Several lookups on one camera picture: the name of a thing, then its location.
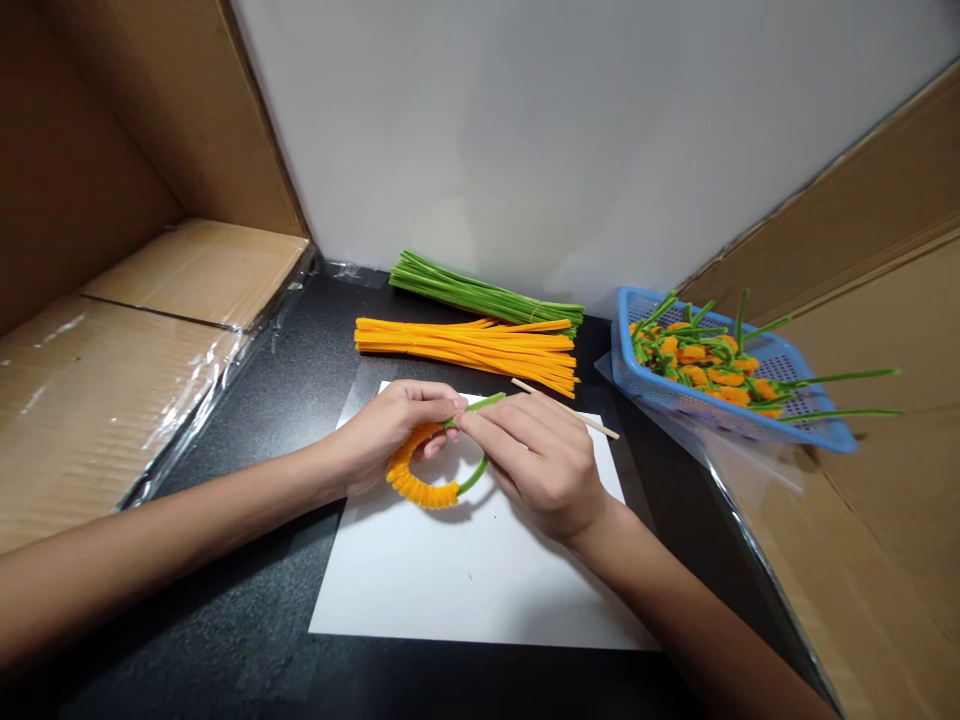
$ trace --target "cardboard panel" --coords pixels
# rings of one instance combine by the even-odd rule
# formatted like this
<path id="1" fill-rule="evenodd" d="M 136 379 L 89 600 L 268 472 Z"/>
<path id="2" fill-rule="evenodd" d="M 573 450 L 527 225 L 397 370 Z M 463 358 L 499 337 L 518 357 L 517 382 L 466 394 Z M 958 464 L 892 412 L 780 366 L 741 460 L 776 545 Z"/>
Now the cardboard panel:
<path id="1" fill-rule="evenodd" d="M 25 0 L 0 3 L 0 335 L 183 215 Z"/>
<path id="2" fill-rule="evenodd" d="M 960 63 L 689 282 L 748 319 L 792 312 L 960 227 Z"/>
<path id="3" fill-rule="evenodd" d="M 777 332 L 803 351 L 817 374 L 891 366 L 903 370 L 898 377 L 830 385 L 838 407 L 916 412 L 960 403 L 960 384 L 933 371 L 948 358 L 960 357 L 958 277 L 960 240 L 954 240 L 804 313 Z M 857 424 L 865 429 L 878 426 L 869 419 Z"/>
<path id="4" fill-rule="evenodd" d="M 822 468 L 784 449 L 797 494 L 725 441 L 708 445 L 848 716 L 956 717 L 960 649 Z"/>
<path id="5" fill-rule="evenodd" d="M 854 427 L 860 452 L 823 467 L 960 646 L 960 404 Z"/>
<path id="6" fill-rule="evenodd" d="M 42 0 L 191 215 L 306 236 L 225 0 Z"/>
<path id="7" fill-rule="evenodd" d="M 904 374 L 830 386 L 840 407 L 892 407 L 896 420 L 851 418 L 852 456 L 820 454 L 840 494 L 960 643 L 960 240 L 839 295 L 783 328 L 816 372 L 899 366 Z"/>
<path id="8" fill-rule="evenodd" d="M 242 342 L 78 297 L 0 340 L 0 553 L 111 512 Z"/>
<path id="9" fill-rule="evenodd" d="M 300 258 L 304 238 L 188 220 L 83 292 L 134 307 L 245 328 Z"/>

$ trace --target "table surface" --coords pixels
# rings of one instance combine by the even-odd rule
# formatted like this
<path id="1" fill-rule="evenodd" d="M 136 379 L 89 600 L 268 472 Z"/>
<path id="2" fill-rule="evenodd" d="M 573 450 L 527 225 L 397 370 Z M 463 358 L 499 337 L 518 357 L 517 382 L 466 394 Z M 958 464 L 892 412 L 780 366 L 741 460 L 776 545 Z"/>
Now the table surface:
<path id="1" fill-rule="evenodd" d="M 361 358 L 353 345 L 357 317 L 469 319 L 395 290 L 384 277 L 309 278 L 159 494 L 327 435 L 380 379 L 441 380 L 481 395 L 512 388 L 507 378 L 426 360 Z M 610 323 L 588 317 L 576 341 L 583 385 L 573 407 L 599 412 L 623 433 L 612 449 L 627 503 L 826 697 L 713 479 L 594 369 L 609 347 Z M 8 688 L 6 707 L 29 703 L 35 714 L 67 718 L 481 717 L 505 708 L 535 716 L 700 716 L 662 653 L 308 635 L 342 509 L 338 502 L 304 515 L 141 603 Z"/>

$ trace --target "basket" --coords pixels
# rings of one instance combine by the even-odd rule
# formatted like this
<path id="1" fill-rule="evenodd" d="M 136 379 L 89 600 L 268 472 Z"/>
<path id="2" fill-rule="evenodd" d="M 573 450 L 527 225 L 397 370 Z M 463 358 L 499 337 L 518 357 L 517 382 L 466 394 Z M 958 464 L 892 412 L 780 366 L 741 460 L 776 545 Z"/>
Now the basket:
<path id="1" fill-rule="evenodd" d="M 630 339 L 630 324 L 646 319 L 664 299 L 663 295 L 637 288 L 620 288 L 617 318 L 611 327 L 613 379 L 631 399 L 640 399 L 666 410 L 684 413 L 701 422 L 728 430 L 751 440 L 780 443 L 809 443 L 838 453 L 857 449 L 853 434 L 842 418 L 825 418 L 785 424 L 773 418 L 717 400 L 685 385 L 660 377 L 637 362 Z M 677 302 L 659 320 L 659 324 L 682 321 L 684 303 Z M 716 313 L 707 313 L 701 327 L 728 327 L 735 321 Z M 744 324 L 745 332 L 756 330 Z M 774 333 L 764 333 L 745 343 L 744 350 L 760 361 L 757 375 L 773 380 L 800 380 L 813 377 L 803 355 L 792 344 Z M 802 415 L 836 410 L 821 385 L 811 385 L 795 400 L 784 403 L 784 414 Z"/>

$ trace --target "wooden stick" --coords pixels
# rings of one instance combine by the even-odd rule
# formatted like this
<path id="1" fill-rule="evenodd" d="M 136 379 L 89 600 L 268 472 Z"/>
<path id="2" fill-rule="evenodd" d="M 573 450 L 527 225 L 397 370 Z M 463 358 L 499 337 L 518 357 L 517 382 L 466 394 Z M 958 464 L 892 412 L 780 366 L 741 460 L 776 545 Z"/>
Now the wooden stick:
<path id="1" fill-rule="evenodd" d="M 512 382 L 514 385 L 516 385 L 516 386 L 517 386 L 518 388 L 520 388 L 521 390 L 526 390 L 528 393 L 533 394 L 533 393 L 535 393 L 535 392 L 540 392 L 540 391 L 537 390 L 536 388 L 532 388 L 532 387 L 530 387 L 529 385 L 527 385 L 523 380 L 517 380 L 516 378 L 513 378 L 513 379 L 510 380 L 510 382 Z M 576 410 L 571 410 L 570 408 L 568 408 L 566 405 L 564 405 L 564 404 L 561 403 L 561 402 L 557 402 L 556 400 L 553 400 L 553 401 L 554 401 L 555 403 L 557 403 L 557 405 L 559 405 L 560 407 L 562 407 L 564 410 L 566 410 L 568 413 L 570 413 L 571 415 L 573 415 L 577 420 L 579 420 L 580 422 L 582 422 L 584 425 L 589 425 L 589 426 L 592 427 L 594 430 L 597 430 L 597 431 L 599 431 L 599 432 L 602 432 L 602 433 L 603 433 L 604 435 L 606 435 L 608 438 L 613 438 L 614 440 L 619 440 L 619 439 L 620 439 L 620 435 L 618 435 L 617 433 L 615 433 L 615 432 L 614 432 L 613 430 L 611 430 L 610 428 L 604 427 L 604 426 L 601 425 L 600 423 L 591 420 L 591 419 L 588 418 L 586 415 L 581 415 L 581 414 L 578 413 Z"/>

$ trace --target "bundle of orange pipe cleaners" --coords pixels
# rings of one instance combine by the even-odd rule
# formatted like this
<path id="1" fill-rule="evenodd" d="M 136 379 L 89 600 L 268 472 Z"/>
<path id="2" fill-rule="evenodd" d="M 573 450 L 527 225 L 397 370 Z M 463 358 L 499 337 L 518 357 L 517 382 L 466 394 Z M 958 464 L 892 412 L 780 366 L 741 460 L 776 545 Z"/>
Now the bundle of orange pipe cleaners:
<path id="1" fill-rule="evenodd" d="M 567 353 L 573 341 L 551 335 L 570 321 L 500 325 L 485 318 L 457 325 L 420 325 L 357 318 L 357 350 L 406 353 L 541 383 L 572 398 L 577 361 Z"/>

